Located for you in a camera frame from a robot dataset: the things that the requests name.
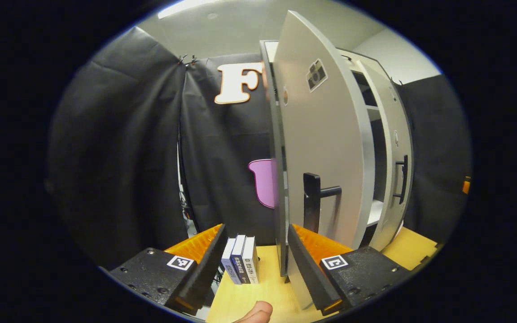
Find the black curtain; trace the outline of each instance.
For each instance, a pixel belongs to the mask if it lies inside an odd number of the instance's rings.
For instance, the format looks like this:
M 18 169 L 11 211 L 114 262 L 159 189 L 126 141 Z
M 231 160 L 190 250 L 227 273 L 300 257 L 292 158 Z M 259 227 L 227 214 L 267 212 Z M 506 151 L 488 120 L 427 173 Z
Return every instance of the black curtain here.
M 48 188 L 100 266 L 187 238 L 176 145 L 184 65 L 134 27 L 80 68 L 53 117 Z
M 404 226 L 445 243 L 460 219 L 472 176 L 472 142 L 464 108 L 445 76 L 396 86 L 410 123 L 414 179 Z
M 229 237 L 255 236 L 258 245 L 275 244 L 273 210 L 257 200 L 253 160 L 270 158 L 271 131 L 263 80 L 250 100 L 219 105 L 221 64 L 261 62 L 259 53 L 201 59 L 189 65 L 183 89 L 180 136 L 185 180 L 197 226 L 224 223 Z

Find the camera sticker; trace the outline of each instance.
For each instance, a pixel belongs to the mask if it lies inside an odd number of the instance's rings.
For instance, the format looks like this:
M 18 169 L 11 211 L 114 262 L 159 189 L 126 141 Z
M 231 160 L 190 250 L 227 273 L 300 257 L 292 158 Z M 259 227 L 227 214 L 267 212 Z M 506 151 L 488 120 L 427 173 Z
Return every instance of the camera sticker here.
M 327 79 L 328 75 L 326 75 L 326 68 L 324 68 L 320 59 L 317 59 L 314 63 L 310 64 L 310 67 L 308 67 L 308 73 L 306 74 L 306 82 L 308 83 L 310 93 L 316 90 L 316 88 L 318 88 L 318 86 L 324 83 Z
M 193 262 L 194 260 L 189 258 L 174 256 L 166 265 L 180 270 L 187 270 Z

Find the screw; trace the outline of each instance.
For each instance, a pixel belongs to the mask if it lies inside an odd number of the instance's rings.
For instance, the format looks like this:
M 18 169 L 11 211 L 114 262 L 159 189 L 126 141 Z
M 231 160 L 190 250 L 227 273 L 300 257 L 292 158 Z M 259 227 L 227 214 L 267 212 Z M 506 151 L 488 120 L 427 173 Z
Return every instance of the screw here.
M 348 291 L 348 294 L 349 294 L 350 296 L 352 296 L 352 295 L 356 295 L 356 294 L 358 294 L 358 293 L 360 293 L 360 288 L 352 288 L 351 290 L 349 290 L 349 291 Z

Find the wooden table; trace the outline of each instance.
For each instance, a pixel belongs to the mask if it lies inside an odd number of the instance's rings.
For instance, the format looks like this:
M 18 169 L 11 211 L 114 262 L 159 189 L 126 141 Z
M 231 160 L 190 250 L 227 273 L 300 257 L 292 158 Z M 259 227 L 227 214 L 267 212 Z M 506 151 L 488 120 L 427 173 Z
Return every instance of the wooden table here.
M 232 323 L 243 317 L 257 301 L 271 303 L 270 323 L 307 323 L 322 319 L 322 314 L 311 305 L 300 310 L 290 283 L 279 274 L 276 246 L 257 247 L 258 284 L 235 285 L 228 274 L 222 277 L 207 317 L 210 323 Z

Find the ceiling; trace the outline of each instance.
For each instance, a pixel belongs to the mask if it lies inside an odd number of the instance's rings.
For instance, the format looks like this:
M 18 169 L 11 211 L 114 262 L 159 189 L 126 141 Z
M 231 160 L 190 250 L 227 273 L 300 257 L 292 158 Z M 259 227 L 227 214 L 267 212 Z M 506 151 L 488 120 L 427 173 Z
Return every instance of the ceiling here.
M 175 55 L 217 57 L 259 51 L 259 40 L 278 39 L 287 10 L 295 10 L 336 46 L 354 49 L 385 26 L 332 0 L 220 0 L 163 19 L 137 24 Z

